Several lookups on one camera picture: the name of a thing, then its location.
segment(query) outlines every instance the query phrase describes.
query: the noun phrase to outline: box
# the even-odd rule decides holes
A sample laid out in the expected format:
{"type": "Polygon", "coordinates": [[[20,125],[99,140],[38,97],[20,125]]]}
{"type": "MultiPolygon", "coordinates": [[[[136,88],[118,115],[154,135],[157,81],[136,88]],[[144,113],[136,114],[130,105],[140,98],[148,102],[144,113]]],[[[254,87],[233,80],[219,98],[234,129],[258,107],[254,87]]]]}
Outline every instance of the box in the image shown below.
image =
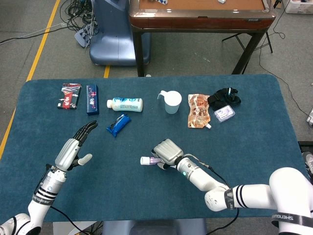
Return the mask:
{"type": "Polygon", "coordinates": [[[82,85],[77,83],[63,83],[63,96],[59,99],[58,109],[76,109],[81,87],[82,85]]]}
{"type": "Polygon", "coordinates": [[[286,8],[286,13],[295,13],[295,14],[313,14],[313,1],[311,2],[300,2],[296,0],[283,0],[284,6],[286,8]]]}
{"type": "Polygon", "coordinates": [[[87,85],[87,114],[99,114],[99,94],[97,85],[87,85]]]}

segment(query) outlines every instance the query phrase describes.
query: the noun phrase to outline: robotic hand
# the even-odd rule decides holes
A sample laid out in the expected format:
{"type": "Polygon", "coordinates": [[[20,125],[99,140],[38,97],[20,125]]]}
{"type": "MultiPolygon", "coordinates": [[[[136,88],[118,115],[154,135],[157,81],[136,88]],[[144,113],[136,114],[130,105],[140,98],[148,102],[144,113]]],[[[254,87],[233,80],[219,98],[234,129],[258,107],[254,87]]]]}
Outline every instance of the robotic hand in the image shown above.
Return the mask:
{"type": "Polygon", "coordinates": [[[240,185],[229,188],[193,163],[187,156],[194,156],[184,154],[170,139],[158,144],[152,154],[155,158],[161,158],[158,163],[160,168],[176,166],[199,190],[206,191],[204,199],[210,210],[273,209],[278,213],[272,216],[272,224],[279,227],[280,235],[313,235],[313,185],[298,170],[285,167],[274,171],[269,185],[240,185]]]}
{"type": "Polygon", "coordinates": [[[39,181],[32,201],[28,205],[28,213],[18,214],[0,226],[0,235],[38,235],[43,220],[54,199],[66,181],[66,172],[73,167],[86,164],[91,158],[87,154],[79,159],[77,154],[85,142],[88,134],[97,127],[92,121],[78,130],[72,139],[69,139],[61,149],[55,160],[56,166],[46,165],[46,172],[39,181]]]}

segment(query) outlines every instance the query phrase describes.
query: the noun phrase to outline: white box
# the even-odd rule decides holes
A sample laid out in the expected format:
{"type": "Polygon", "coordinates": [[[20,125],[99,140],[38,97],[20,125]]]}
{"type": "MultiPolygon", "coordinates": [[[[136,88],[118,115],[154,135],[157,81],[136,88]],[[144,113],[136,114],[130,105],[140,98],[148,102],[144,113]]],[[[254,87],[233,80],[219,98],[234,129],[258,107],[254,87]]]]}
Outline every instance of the white box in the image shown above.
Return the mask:
{"type": "Polygon", "coordinates": [[[283,0],[284,6],[286,8],[286,13],[295,13],[295,14],[313,14],[313,1],[312,2],[297,2],[290,0],[283,0]]]}

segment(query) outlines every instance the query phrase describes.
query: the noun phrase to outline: table leg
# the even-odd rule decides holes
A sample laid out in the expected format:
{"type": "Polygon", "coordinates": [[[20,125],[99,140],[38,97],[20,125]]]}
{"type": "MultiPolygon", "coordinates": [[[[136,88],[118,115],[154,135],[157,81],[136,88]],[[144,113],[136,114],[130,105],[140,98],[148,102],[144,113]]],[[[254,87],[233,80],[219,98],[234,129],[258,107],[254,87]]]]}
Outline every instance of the table leg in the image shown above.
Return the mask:
{"type": "Polygon", "coordinates": [[[135,49],[135,57],[137,64],[137,73],[138,77],[145,76],[145,69],[143,65],[143,51],[142,51],[142,41],[141,41],[140,32],[133,32],[133,41],[134,41],[134,49],[135,49]]]}
{"type": "Polygon", "coordinates": [[[262,39],[265,32],[260,33],[253,33],[252,37],[246,46],[246,49],[244,50],[243,54],[241,55],[236,67],[233,70],[232,74],[240,74],[241,71],[244,69],[245,65],[249,61],[252,53],[254,52],[255,48],[259,44],[260,40],[262,39]]]}

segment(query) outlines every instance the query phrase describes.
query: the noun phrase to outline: plastic bottle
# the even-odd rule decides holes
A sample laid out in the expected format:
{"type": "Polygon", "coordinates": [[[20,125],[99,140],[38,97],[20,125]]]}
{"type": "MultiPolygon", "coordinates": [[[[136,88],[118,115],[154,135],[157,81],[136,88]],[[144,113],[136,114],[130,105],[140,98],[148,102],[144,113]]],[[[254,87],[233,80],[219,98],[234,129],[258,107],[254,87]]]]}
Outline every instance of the plastic bottle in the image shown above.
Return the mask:
{"type": "Polygon", "coordinates": [[[143,102],[141,98],[119,98],[108,99],[107,107],[114,111],[142,111],[143,102]]]}

